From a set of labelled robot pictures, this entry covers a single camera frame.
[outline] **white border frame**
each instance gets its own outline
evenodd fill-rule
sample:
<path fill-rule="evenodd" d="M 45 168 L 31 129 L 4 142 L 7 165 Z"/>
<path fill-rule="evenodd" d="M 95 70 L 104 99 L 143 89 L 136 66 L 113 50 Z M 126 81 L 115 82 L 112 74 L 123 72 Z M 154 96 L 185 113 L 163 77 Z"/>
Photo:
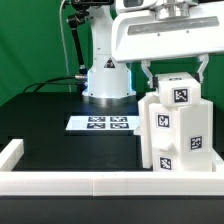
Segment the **white border frame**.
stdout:
<path fill-rule="evenodd" d="M 215 151 L 211 173 L 7 172 L 23 153 L 23 140 L 14 139 L 0 154 L 2 196 L 224 195 L 224 162 Z"/>

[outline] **black tabletop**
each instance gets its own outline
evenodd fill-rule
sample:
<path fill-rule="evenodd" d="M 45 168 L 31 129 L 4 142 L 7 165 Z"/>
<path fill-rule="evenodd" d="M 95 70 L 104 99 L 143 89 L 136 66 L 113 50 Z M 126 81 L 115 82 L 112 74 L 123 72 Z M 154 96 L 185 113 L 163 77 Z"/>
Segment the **black tabletop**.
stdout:
<path fill-rule="evenodd" d="M 0 107 L 0 145 L 23 138 L 14 171 L 142 170 L 132 131 L 65 131 L 70 115 L 138 115 L 137 102 L 85 103 L 77 94 L 26 93 Z M 218 196 L 0 197 L 0 223 L 223 223 Z"/>

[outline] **green backdrop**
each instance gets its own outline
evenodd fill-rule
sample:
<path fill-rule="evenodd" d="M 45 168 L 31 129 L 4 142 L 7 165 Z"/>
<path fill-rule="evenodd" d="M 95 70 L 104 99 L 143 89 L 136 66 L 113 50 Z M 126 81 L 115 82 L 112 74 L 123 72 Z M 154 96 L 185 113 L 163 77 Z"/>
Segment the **green backdrop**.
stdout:
<path fill-rule="evenodd" d="M 0 1 L 0 105 L 35 82 L 66 76 L 59 26 L 60 0 Z M 74 10 L 67 7 L 63 18 Z M 70 74 L 78 72 L 76 53 L 68 25 L 64 22 Z M 88 23 L 79 29 L 84 60 L 91 66 L 91 32 Z M 224 55 L 210 57 L 202 85 L 202 95 L 215 103 L 215 128 L 223 131 Z M 195 72 L 194 58 L 152 63 L 156 73 Z M 149 91 L 140 64 L 132 65 L 133 88 Z M 44 91 L 68 91 L 68 87 L 47 87 Z"/>

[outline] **white cube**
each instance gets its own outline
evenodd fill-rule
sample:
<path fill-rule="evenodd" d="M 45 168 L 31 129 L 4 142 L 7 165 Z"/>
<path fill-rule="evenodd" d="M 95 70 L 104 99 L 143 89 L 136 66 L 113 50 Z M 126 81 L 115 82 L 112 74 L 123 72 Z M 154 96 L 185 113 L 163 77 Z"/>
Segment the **white cube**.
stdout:
<path fill-rule="evenodd" d="M 149 105 L 154 171 L 212 171 L 212 107 Z"/>
<path fill-rule="evenodd" d="M 201 99 L 201 85 L 189 73 L 157 75 L 158 94 L 163 106 L 197 105 Z"/>

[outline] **cable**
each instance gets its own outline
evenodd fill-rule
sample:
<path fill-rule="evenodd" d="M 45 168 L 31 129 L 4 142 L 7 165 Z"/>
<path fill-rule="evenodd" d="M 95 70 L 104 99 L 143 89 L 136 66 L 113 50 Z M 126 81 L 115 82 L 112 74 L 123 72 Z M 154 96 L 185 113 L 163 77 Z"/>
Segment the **cable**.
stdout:
<path fill-rule="evenodd" d="M 69 76 L 70 71 L 69 71 L 68 53 L 67 53 L 66 44 L 65 44 L 64 26 L 63 26 L 63 20 L 62 20 L 62 9 L 65 4 L 65 1 L 66 0 L 61 1 L 61 6 L 59 10 L 59 20 L 60 20 L 60 29 L 61 29 L 61 39 L 62 39 L 62 45 L 63 45 L 64 57 L 65 57 L 66 73 L 67 73 L 67 76 Z"/>
<path fill-rule="evenodd" d="M 42 84 L 40 84 L 39 86 L 37 86 L 33 92 L 37 92 L 39 89 L 41 89 L 43 86 L 45 86 L 44 83 L 49 83 L 49 82 L 56 82 L 56 81 L 61 81 L 61 80 L 66 80 L 66 79 L 75 79 L 74 75 L 70 75 L 70 76 L 66 76 L 66 77 L 58 77 L 58 78 L 54 78 L 54 79 L 49 79 L 45 82 L 43 82 Z"/>
<path fill-rule="evenodd" d="M 66 85 L 78 85 L 79 83 L 76 82 L 76 83 L 53 83 L 53 82 L 39 82 L 39 83 L 34 83 L 34 84 L 31 84 L 29 86 L 27 86 L 24 90 L 23 90 L 23 93 L 25 93 L 29 88 L 33 87 L 33 86 L 37 86 L 37 85 L 60 85 L 60 86 L 66 86 Z"/>

